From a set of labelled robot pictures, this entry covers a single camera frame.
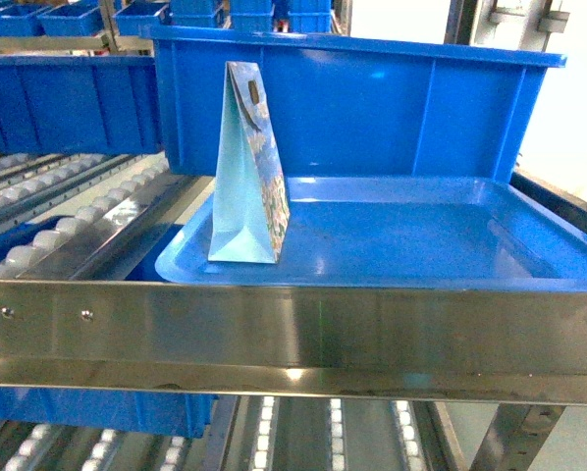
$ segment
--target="gift bag print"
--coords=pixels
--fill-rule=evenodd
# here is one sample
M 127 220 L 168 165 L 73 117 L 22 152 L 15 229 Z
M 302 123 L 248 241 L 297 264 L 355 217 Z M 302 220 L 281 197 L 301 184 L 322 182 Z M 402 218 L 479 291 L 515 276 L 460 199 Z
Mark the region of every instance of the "gift bag print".
M 226 64 L 210 261 L 277 263 L 289 221 L 258 65 Z

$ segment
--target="blue plastic tray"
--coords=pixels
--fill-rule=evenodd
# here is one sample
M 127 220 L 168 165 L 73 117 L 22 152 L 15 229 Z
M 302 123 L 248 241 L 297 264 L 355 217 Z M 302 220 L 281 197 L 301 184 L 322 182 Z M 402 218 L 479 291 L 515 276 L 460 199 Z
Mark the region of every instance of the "blue plastic tray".
M 0 56 L 0 151 L 156 153 L 155 75 L 150 57 Z
M 289 179 L 289 196 L 278 264 L 208 262 L 209 199 L 156 270 L 176 283 L 238 286 L 531 288 L 532 279 L 587 280 L 587 235 L 503 183 L 299 178 Z
M 48 36 L 93 36 L 104 28 L 99 7 L 63 5 L 38 16 Z
M 43 33 L 38 15 L 51 7 L 12 5 L 0 10 L 0 36 L 40 36 Z
M 331 32 L 331 14 L 290 13 L 290 32 Z
M 155 26 L 147 35 L 165 151 L 173 172 L 190 175 L 215 175 L 226 61 L 259 64 L 288 176 L 501 182 L 511 177 L 547 68 L 565 62 L 332 34 Z
M 138 36 L 146 25 L 166 25 L 170 21 L 169 4 L 163 2 L 133 2 L 113 17 L 119 33 Z

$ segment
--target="storage rack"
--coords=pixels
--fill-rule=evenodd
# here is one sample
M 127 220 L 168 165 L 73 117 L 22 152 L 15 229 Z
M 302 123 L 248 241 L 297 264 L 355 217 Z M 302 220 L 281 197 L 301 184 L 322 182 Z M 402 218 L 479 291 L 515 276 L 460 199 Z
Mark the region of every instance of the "storage rack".
M 45 159 L 49 162 L 57 157 Z M 124 158 L 122 163 L 130 168 L 138 165 L 138 156 Z M 0 174 L 0 185 L 9 179 L 29 178 L 24 170 L 29 171 L 21 168 Z M 96 175 L 103 178 L 105 170 L 100 166 Z M 29 467 L 41 464 L 50 469 L 71 469 L 97 459 L 93 464 L 107 469 L 461 470 L 466 469 L 465 463 L 449 414 L 440 401 L 478 400 L 504 404 L 499 406 L 472 469 L 521 470 L 529 468 L 567 405 L 587 405 L 587 323 L 580 314 L 587 312 L 587 294 L 358 291 L 348 296 L 290 288 L 210 288 L 196 293 L 192 288 L 154 283 L 96 281 L 121 280 L 166 228 L 189 217 L 211 189 L 208 179 L 168 173 L 157 179 L 142 189 L 143 196 L 136 199 L 139 212 L 125 226 L 111 230 L 96 227 L 94 234 L 99 237 L 79 235 L 21 280 L 0 281 L 0 385 L 217 391 L 221 396 L 206 439 L 60 426 L 34 428 L 0 421 L 0 467 L 20 459 Z M 97 182 L 89 177 L 69 181 L 75 191 L 63 194 L 59 190 L 54 194 L 56 199 L 48 192 L 33 206 L 22 207 L 19 214 L 31 210 L 36 216 L 48 209 L 50 202 L 69 200 L 88 183 Z M 536 183 L 522 172 L 514 174 L 512 184 L 587 232 L 587 204 Z M 70 273 L 60 262 L 65 259 L 75 260 Z M 87 281 L 34 280 L 41 275 L 45 279 Z M 170 298 L 175 300 L 173 304 L 168 302 Z M 336 309 L 345 315 L 328 328 L 343 333 L 350 343 L 330 345 L 299 335 L 306 332 L 305 326 L 317 325 L 315 313 L 304 305 L 318 299 L 338 301 Z M 256 321 L 258 312 L 262 329 L 237 328 L 243 342 L 236 349 L 213 335 L 217 328 L 229 328 L 224 316 L 223 324 L 204 325 L 202 330 L 185 325 L 188 306 L 206 305 L 209 313 L 224 313 L 230 303 L 243 300 L 251 300 L 248 304 L 252 308 L 251 312 L 240 311 L 240 324 L 249 316 Z M 400 309 L 390 313 L 377 308 L 388 300 Z M 371 307 L 368 318 L 361 319 L 357 303 Z M 122 307 L 110 313 L 109 305 Z M 434 320 L 422 321 L 440 306 L 445 306 L 446 313 L 435 322 L 449 327 L 443 332 L 436 330 L 430 342 L 456 351 L 466 351 L 463 348 L 468 345 L 469 362 L 457 357 L 440 365 L 426 355 L 415 357 L 417 345 L 394 345 L 385 351 L 388 344 L 379 344 L 379 333 L 396 334 L 397 325 L 433 332 L 428 328 Z M 274 312 L 287 312 L 288 316 L 275 318 Z M 570 313 L 580 315 L 570 318 Z M 520 315 L 529 326 L 523 341 L 500 329 Z M 476 316 L 484 316 L 488 322 L 475 328 L 471 319 Z M 65 336 L 53 339 L 45 327 L 58 322 L 64 326 Z M 164 323 L 167 332 L 190 332 L 190 337 L 183 339 L 189 346 L 180 354 L 175 352 L 178 356 L 173 363 L 160 359 L 162 354 L 169 358 L 164 350 L 168 339 L 142 328 L 152 322 Z M 370 335 L 360 336 L 360 332 Z M 87 341 L 102 336 L 133 349 L 103 359 L 68 358 L 64 354 L 79 351 Z M 74 344 L 73 338 L 79 338 L 80 343 Z M 212 350 L 191 348 L 204 338 L 212 340 Z M 292 356 L 275 360 L 274 345 L 264 339 L 277 340 L 280 348 L 286 345 Z M 143 344 L 163 349 L 151 349 L 133 361 Z M 37 356 L 46 345 L 52 345 L 53 351 Z M 547 352 L 541 350 L 545 345 L 550 349 Z M 324 360 L 331 355 L 323 353 L 340 347 L 347 347 L 346 364 Z M 26 356 L 17 353 L 22 350 Z M 513 365 L 493 361 L 486 354 L 511 350 L 520 359 Z M 219 352 L 215 361 L 209 356 L 213 351 Z M 538 363 L 530 361 L 536 358 Z M 475 372 L 475 364 L 486 366 Z M 266 421 L 270 428 L 262 434 L 260 425 Z M 342 431 L 337 434 L 340 425 Z M 263 436 L 270 451 L 264 461 L 263 455 L 256 461 L 256 453 L 261 451 L 258 441 Z M 38 445 L 22 447 L 27 440 Z M 95 454 L 95 446 L 100 444 L 99 449 L 109 444 L 112 452 Z

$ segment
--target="metal shelf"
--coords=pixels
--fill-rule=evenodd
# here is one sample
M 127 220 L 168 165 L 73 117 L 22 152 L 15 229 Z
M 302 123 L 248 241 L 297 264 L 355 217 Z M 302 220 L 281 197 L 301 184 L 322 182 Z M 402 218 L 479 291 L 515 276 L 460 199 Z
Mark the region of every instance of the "metal shelf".
M 151 51 L 154 48 L 151 39 L 138 36 L 115 36 L 115 42 L 120 51 Z
M 109 32 L 82 37 L 0 37 L 0 52 L 20 51 L 74 51 L 105 49 L 109 44 Z

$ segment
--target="metal post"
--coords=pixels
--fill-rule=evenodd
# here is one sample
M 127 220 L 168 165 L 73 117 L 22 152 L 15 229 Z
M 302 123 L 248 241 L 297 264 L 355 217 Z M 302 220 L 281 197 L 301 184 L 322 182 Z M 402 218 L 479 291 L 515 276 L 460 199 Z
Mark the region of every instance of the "metal post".
M 117 25 L 113 19 L 113 15 L 115 15 L 116 11 L 113 0 L 99 0 L 99 10 L 104 22 L 104 28 L 110 33 L 108 37 L 108 49 L 111 54 L 118 54 L 119 48 L 117 47 L 117 41 L 115 39 L 115 36 L 117 35 Z
M 470 466 L 470 471 L 526 471 L 565 407 L 502 404 Z

